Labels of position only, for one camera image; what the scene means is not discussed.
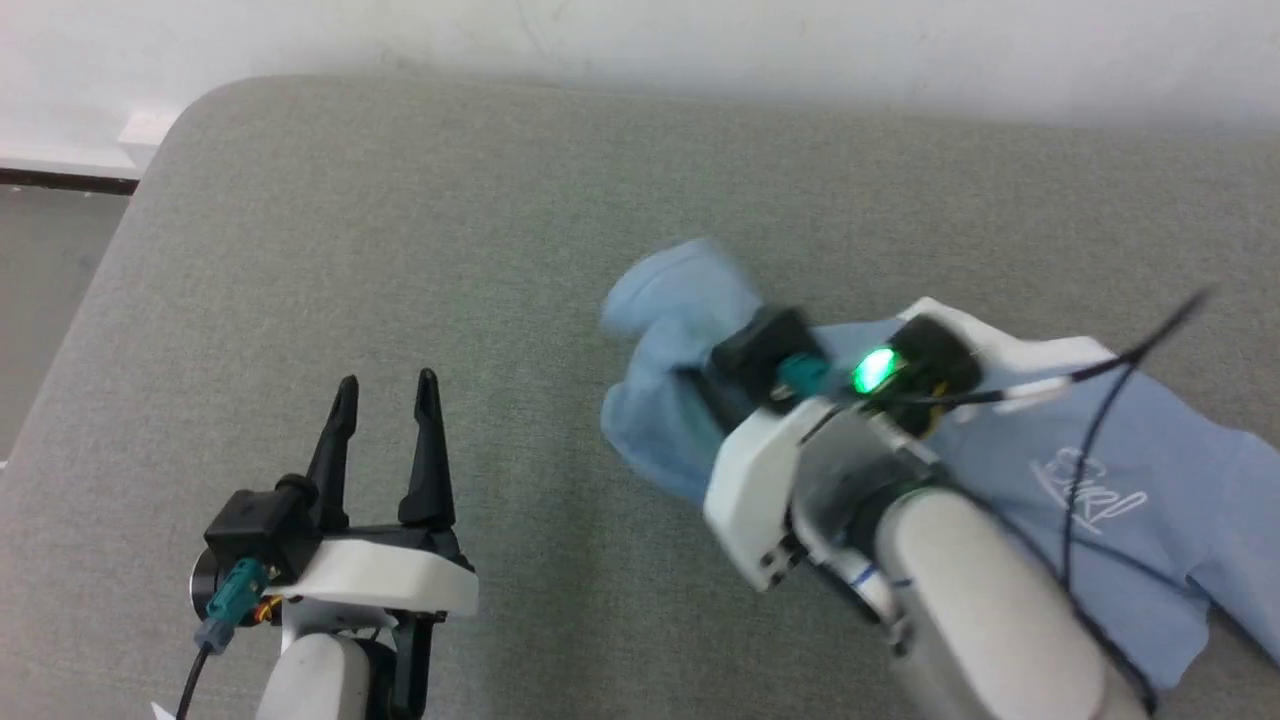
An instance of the light blue cloth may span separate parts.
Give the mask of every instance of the light blue cloth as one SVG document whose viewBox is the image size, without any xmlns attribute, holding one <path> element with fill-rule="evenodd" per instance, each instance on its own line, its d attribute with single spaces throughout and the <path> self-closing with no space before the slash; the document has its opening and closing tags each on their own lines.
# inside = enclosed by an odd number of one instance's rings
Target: light blue cloth
<svg viewBox="0 0 1280 720">
<path fill-rule="evenodd" d="M 723 436 L 672 369 L 703 365 L 759 306 L 708 241 L 643 260 L 604 306 L 607 331 L 640 337 L 626 378 L 604 400 L 604 434 L 640 475 L 699 505 Z M 817 334 L 847 363 L 900 324 Z M 984 370 L 984 387 L 1037 377 Z M 1114 377 L 1020 413 L 979 410 L 964 423 L 948 415 L 928 445 L 1056 564 L 1078 448 Z M 1268 445 L 1208 421 L 1135 373 L 1087 462 L 1075 516 L 1076 596 L 1157 688 L 1174 687 L 1204 647 L 1211 601 L 1280 659 L 1280 455 Z"/>
</svg>

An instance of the white robot link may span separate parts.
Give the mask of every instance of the white robot link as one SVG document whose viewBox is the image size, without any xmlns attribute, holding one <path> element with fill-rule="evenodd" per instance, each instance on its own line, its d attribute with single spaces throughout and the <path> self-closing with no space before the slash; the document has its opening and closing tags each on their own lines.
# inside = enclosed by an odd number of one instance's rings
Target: white robot link
<svg viewBox="0 0 1280 720">
<path fill-rule="evenodd" d="M 1140 673 L 919 442 L 948 405 L 895 401 L 956 397 L 980 382 L 974 354 L 943 318 L 909 320 L 858 365 L 845 397 L 820 387 L 842 374 L 787 309 L 762 309 L 708 368 L 685 375 L 727 433 L 703 512 L 733 565 L 762 592 L 813 565 L 883 630 L 927 717 L 1153 712 Z M 1004 397 L 1052 395 L 1070 382 Z M 756 407 L 745 418 L 735 415 L 742 397 Z"/>
</svg>

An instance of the black bracket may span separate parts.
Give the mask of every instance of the black bracket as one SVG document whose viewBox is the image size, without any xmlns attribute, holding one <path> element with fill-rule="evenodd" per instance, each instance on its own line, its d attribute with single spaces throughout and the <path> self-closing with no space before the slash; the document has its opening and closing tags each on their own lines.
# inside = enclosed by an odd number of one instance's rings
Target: black bracket
<svg viewBox="0 0 1280 720">
<path fill-rule="evenodd" d="M 778 393 L 778 366 L 797 356 L 827 360 L 827 351 L 799 309 L 765 305 L 745 328 L 712 350 L 712 366 L 753 405 L 785 415 L 799 400 Z"/>
<path fill-rule="evenodd" d="M 941 406 L 895 404 L 896 397 L 959 395 L 982 384 L 982 365 L 965 341 L 929 315 L 906 322 L 886 345 L 902 366 L 867 398 L 867 409 L 884 411 L 908 434 L 927 437 L 947 411 Z"/>
<path fill-rule="evenodd" d="M 417 375 L 413 401 L 417 446 L 408 478 L 408 495 L 401 500 L 398 519 L 406 528 L 448 530 L 457 521 L 453 511 L 453 480 L 449 477 L 449 451 L 444 445 L 444 414 L 440 410 L 440 383 L 429 368 Z"/>
<path fill-rule="evenodd" d="M 351 436 L 356 434 L 358 402 L 360 383 L 356 382 L 356 375 L 347 375 L 338 383 L 329 420 L 320 430 L 320 439 L 307 468 L 307 479 L 319 491 L 319 500 L 311 507 L 311 518 L 320 532 L 344 530 L 351 524 L 342 505 L 347 486 L 347 445 Z"/>
<path fill-rule="evenodd" d="M 396 628 L 396 676 L 389 715 L 393 720 L 417 720 L 426 711 L 428 675 L 431 669 L 431 634 L 444 621 L 443 614 L 393 612 Z"/>
</svg>

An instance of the gray couch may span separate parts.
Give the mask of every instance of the gray couch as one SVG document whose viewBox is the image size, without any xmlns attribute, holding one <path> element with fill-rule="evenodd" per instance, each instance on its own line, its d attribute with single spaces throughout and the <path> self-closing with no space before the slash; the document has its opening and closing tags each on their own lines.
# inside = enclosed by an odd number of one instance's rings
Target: gray couch
<svg viewBox="0 0 1280 720">
<path fill-rule="evenodd" d="M 611 283 L 714 236 L 820 322 L 928 293 L 1115 347 L 1219 279 L 1151 372 L 1277 443 L 1277 191 L 1274 137 L 389 79 L 221 88 L 160 149 L 0 482 L 0 715 L 172 710 L 212 514 L 303 469 L 356 373 L 348 509 L 393 519 L 431 365 L 483 612 L 436 633 L 430 716 L 913 717 L 838 598 L 804 574 L 750 592 L 699 514 L 603 441 L 630 350 L 596 329 Z M 276 642 L 241 633 L 195 716 L 248 715 Z M 1164 716 L 1280 716 L 1277 678 L 1219 626 Z"/>
</svg>

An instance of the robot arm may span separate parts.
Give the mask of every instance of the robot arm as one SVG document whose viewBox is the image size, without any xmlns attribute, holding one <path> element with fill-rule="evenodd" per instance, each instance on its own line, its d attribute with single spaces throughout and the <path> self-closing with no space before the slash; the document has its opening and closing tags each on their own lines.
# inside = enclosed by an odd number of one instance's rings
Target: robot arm
<svg viewBox="0 0 1280 720">
<path fill-rule="evenodd" d="M 307 474 L 285 475 L 271 492 L 234 493 L 205 532 L 209 547 L 192 570 L 202 656 L 219 655 L 237 625 L 282 628 L 260 720 L 420 717 L 435 626 L 476 612 L 479 580 L 453 533 L 435 374 L 419 375 L 417 447 L 397 524 L 352 528 L 343 511 L 357 398 L 356 378 L 346 378 Z M 259 573 L 247 588 L 237 579 L 246 566 Z M 251 603 L 260 601 L 248 612 L 246 589 Z M 362 629 L 389 630 L 392 647 L 372 634 L 355 637 Z M 178 720 L 188 703 L 184 693 Z"/>
<path fill-rule="evenodd" d="M 765 311 L 763 322 L 795 319 Z M 745 368 L 778 368 L 778 338 L 796 334 L 748 328 L 717 348 L 718 370 L 739 379 Z M 762 343 L 774 350 L 741 360 Z M 724 361 L 726 347 L 736 364 Z M 883 630 L 893 667 L 931 719 L 1147 717 L 1047 570 L 904 430 L 925 432 L 928 418 L 820 396 L 782 404 L 780 382 L 737 383 L 762 406 L 728 433 L 704 501 L 708 525 L 756 591 L 813 565 Z M 804 382 L 787 378 L 792 388 Z M 768 396 L 750 389 L 771 384 Z"/>
</svg>

